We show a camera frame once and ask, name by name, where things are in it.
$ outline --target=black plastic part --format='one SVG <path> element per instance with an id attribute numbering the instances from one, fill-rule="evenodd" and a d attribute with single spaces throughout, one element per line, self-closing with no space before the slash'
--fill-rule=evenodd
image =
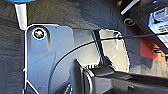
<path id="1" fill-rule="evenodd" d="M 114 74 L 115 71 L 111 66 L 99 66 L 98 68 L 90 69 L 96 77 Z"/>
<path id="2" fill-rule="evenodd" d="M 24 90 L 24 94 L 36 94 L 36 92 L 31 88 L 31 86 L 27 83 L 26 89 Z"/>
<path id="3" fill-rule="evenodd" d="M 70 67 L 70 83 L 72 94 L 84 94 L 83 71 L 79 62 L 75 59 Z"/>

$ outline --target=wire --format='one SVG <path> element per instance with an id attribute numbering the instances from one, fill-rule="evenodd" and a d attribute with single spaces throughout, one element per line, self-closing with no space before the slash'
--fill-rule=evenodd
<path id="1" fill-rule="evenodd" d="M 74 49 L 72 49 L 71 51 L 69 51 L 68 53 L 66 53 L 64 56 L 62 56 L 58 61 L 57 63 L 54 65 L 53 69 L 51 70 L 51 73 L 50 73 L 50 76 L 49 76 L 49 82 L 48 82 L 48 94 L 51 94 L 51 81 L 52 81 L 52 76 L 53 76 L 53 73 L 56 69 L 56 67 L 58 66 L 58 64 L 66 57 L 68 56 L 69 54 L 71 54 L 72 52 L 78 50 L 79 48 L 82 48 L 84 46 L 87 46 L 87 45 L 90 45 L 92 43 L 95 43 L 95 42 L 99 42 L 99 41 L 105 41 L 105 40 L 113 40 L 113 39 L 134 39 L 134 38 L 144 38 L 144 37 L 151 37 L 151 36 L 158 36 L 158 35 L 165 35 L 165 34 L 168 34 L 168 32 L 165 32 L 165 33 L 157 33 L 157 34 L 147 34 L 147 35 L 138 35 L 138 36 L 132 36 L 132 37 L 122 37 L 122 36 L 118 36 L 117 38 L 105 38 L 105 39 L 100 39 L 100 40 L 96 40 L 96 41 L 91 41 L 91 42 L 87 42 L 85 44 L 82 44 Z"/>

